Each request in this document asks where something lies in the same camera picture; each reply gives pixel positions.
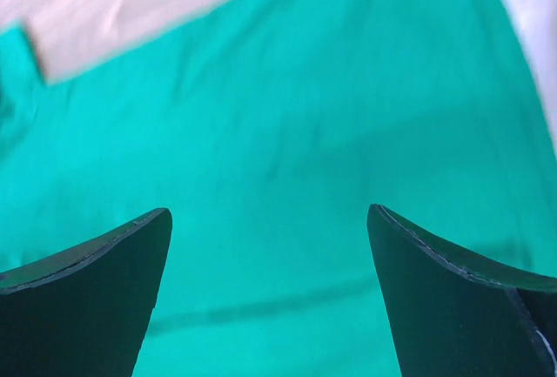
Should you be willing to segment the green t shirt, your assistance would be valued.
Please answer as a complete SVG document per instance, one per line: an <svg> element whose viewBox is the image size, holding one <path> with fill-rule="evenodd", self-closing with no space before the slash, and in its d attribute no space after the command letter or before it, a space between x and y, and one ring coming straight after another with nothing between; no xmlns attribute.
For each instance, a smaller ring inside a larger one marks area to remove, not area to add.
<svg viewBox="0 0 557 377"><path fill-rule="evenodd" d="M556 161L501 0L231 0L60 84L1 37L1 267L173 217L137 376L396 376L382 204L556 272Z"/></svg>

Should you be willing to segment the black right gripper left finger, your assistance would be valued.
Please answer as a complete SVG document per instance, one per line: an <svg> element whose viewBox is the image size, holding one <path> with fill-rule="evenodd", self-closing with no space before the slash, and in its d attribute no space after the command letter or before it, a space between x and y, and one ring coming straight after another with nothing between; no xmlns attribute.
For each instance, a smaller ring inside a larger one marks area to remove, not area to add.
<svg viewBox="0 0 557 377"><path fill-rule="evenodd" d="M170 210L158 208L3 272L1 375L132 375L171 231Z"/></svg>

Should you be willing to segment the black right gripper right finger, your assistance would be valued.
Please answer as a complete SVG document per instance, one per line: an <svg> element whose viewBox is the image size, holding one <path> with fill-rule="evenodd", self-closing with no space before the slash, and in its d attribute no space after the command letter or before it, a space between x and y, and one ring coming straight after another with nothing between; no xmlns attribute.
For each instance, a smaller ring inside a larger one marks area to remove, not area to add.
<svg viewBox="0 0 557 377"><path fill-rule="evenodd" d="M556 374L556 280L436 236L382 205L367 231L399 369L419 377Z"/></svg>

